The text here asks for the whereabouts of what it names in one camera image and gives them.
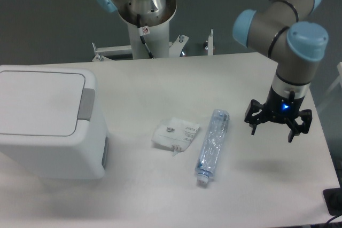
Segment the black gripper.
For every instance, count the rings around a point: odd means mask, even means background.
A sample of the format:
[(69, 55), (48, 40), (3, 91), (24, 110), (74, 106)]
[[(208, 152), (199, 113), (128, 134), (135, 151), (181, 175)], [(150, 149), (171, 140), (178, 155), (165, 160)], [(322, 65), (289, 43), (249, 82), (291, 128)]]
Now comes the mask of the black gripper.
[[(251, 135), (255, 134), (258, 125), (267, 121), (279, 124), (287, 123), (290, 128), (287, 138), (289, 143), (301, 133), (308, 134), (312, 122), (312, 110), (300, 110), (304, 97), (298, 97), (293, 89), (284, 93), (284, 95), (280, 95), (271, 87), (265, 104), (261, 104), (255, 99), (250, 101), (245, 112), (244, 122), (252, 128)], [(301, 124), (297, 123), (297, 118), (301, 119)]]

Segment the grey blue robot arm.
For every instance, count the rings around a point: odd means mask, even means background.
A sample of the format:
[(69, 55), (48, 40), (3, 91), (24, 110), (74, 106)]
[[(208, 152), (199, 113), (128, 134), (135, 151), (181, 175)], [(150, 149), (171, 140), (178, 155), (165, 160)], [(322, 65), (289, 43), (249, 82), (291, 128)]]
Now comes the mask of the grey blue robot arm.
[[(179, 41), (170, 43), (169, 22), (176, 12), (176, 0), (96, 0), (109, 13), (118, 12), (129, 30), (135, 59), (179, 57)], [(245, 122), (255, 130), (274, 122), (290, 128), (288, 140), (309, 132), (312, 112), (300, 106), (323, 59), (329, 40), (327, 31), (306, 21), (321, 0), (270, 0), (260, 13), (243, 11), (232, 35), (241, 45), (277, 63), (276, 73), (264, 104), (250, 102)]]

